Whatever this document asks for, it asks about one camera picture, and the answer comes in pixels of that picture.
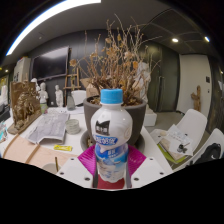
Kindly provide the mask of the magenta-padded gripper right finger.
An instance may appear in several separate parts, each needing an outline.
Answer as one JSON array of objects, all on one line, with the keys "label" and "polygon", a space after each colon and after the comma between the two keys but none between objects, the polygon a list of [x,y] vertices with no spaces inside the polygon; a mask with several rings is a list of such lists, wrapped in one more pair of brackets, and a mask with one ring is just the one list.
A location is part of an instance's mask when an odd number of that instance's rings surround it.
[{"label": "magenta-padded gripper right finger", "polygon": [[140,188],[165,177],[167,173],[153,157],[146,157],[133,146],[129,147],[126,181],[128,188]]}]

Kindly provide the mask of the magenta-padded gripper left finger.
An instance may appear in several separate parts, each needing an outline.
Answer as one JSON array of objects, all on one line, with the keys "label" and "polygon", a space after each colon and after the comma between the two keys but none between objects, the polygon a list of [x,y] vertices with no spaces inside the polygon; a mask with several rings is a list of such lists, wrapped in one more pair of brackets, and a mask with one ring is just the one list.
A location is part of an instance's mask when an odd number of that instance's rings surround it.
[{"label": "magenta-padded gripper left finger", "polygon": [[78,157],[69,158],[57,172],[57,176],[81,187],[92,188],[97,169],[94,149],[91,146]]}]

